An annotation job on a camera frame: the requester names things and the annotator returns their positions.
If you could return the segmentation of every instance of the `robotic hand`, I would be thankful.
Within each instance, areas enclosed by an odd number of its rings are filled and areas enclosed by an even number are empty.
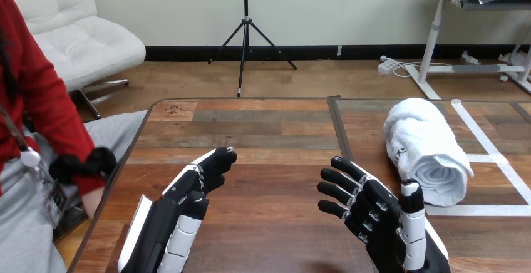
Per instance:
[[[334,157],[324,168],[317,189],[343,205],[321,200],[319,209],[344,220],[365,243],[379,273],[449,273],[448,252],[424,215],[422,188],[416,180],[402,181],[397,199],[376,177],[357,164]]]
[[[218,148],[187,165],[157,201],[142,195],[118,260],[121,273],[182,272],[209,206],[207,194],[223,185],[236,161]]]

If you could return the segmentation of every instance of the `tripod stand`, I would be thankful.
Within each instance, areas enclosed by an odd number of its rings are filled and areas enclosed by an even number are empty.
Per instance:
[[[245,18],[242,19],[242,22],[240,23],[238,28],[236,28],[236,30],[232,32],[232,34],[229,36],[226,42],[221,46],[221,48],[216,53],[216,55],[209,60],[209,64],[212,63],[213,60],[217,58],[223,52],[223,49],[226,47],[227,43],[229,43],[229,41],[234,37],[234,35],[236,35],[236,33],[238,33],[238,31],[240,31],[240,29],[244,27],[244,42],[242,43],[242,60],[240,62],[240,80],[238,81],[238,98],[240,97],[242,93],[242,78],[244,76],[244,67],[245,67],[245,51],[248,51],[248,52],[250,51],[250,47],[249,47],[249,27],[250,26],[253,27],[258,32],[258,34],[260,34],[279,53],[279,55],[282,58],[284,58],[284,60],[287,61],[293,67],[294,70],[297,69],[297,66],[295,66],[291,61],[289,61],[281,53],[279,48],[277,48],[277,46],[271,40],[269,40],[269,38],[267,38],[267,36],[264,33],[262,33],[262,31],[260,31],[260,29],[252,22],[251,18],[249,18],[249,3],[247,0],[244,0],[244,7],[245,7]]]

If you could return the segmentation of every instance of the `id badge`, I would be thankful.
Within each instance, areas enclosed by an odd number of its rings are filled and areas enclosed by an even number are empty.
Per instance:
[[[57,180],[46,184],[44,189],[43,212],[55,229],[68,206],[68,197]]]

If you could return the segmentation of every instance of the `rolled white towel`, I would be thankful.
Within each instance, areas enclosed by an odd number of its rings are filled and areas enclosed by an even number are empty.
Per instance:
[[[435,105],[418,98],[398,103],[385,121],[384,134],[387,153],[400,178],[416,179],[425,202],[450,206],[465,198],[467,174],[474,174]]]

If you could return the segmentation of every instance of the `wooden table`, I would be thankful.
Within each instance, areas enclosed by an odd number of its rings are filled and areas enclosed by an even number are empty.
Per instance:
[[[238,161],[210,207],[187,272],[372,272],[361,242],[321,213],[319,172],[335,155],[353,158],[395,193],[382,126],[398,100],[163,100],[148,112],[134,148],[104,197],[70,271],[116,272],[141,194],[159,198],[185,164],[233,146]],[[451,107],[436,102],[467,153],[485,154]],[[525,103],[463,103],[531,186],[531,111]],[[495,163],[473,163],[463,204],[527,205]],[[531,267],[531,217],[430,216],[453,272],[524,272]]]

